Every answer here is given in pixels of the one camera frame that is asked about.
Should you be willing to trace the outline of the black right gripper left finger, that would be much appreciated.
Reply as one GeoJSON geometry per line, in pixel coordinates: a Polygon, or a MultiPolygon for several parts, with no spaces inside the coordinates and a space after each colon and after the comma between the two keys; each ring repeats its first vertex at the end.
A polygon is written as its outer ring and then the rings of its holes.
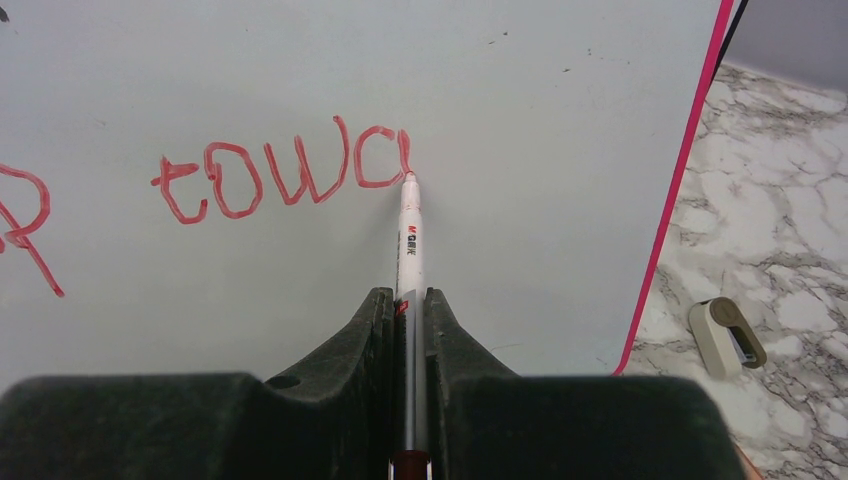
{"type": "Polygon", "coordinates": [[[1,398],[5,479],[384,479],[392,292],[268,380],[41,376],[1,398]]]}

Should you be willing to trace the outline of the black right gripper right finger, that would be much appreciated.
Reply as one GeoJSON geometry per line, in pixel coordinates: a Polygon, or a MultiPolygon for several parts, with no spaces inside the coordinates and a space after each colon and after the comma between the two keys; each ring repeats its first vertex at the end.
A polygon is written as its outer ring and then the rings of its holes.
{"type": "Polygon", "coordinates": [[[424,302],[437,479],[742,479],[725,422],[695,382],[521,376],[424,302]]]}

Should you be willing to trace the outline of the red capped white marker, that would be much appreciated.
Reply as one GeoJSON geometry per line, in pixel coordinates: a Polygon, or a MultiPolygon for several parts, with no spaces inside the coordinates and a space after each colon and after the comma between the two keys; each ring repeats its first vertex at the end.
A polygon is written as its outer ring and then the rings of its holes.
{"type": "Polygon", "coordinates": [[[430,463],[421,250],[420,185],[407,173],[400,191],[395,303],[397,439],[391,455],[393,479],[426,479],[430,463]]]}

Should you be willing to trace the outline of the red framed whiteboard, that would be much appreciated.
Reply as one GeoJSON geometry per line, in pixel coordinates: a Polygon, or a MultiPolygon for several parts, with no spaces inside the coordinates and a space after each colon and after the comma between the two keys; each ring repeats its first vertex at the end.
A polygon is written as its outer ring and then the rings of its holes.
{"type": "Polygon", "coordinates": [[[617,369],[730,1],[5,1],[1,383],[294,363],[395,281],[617,369]]]}

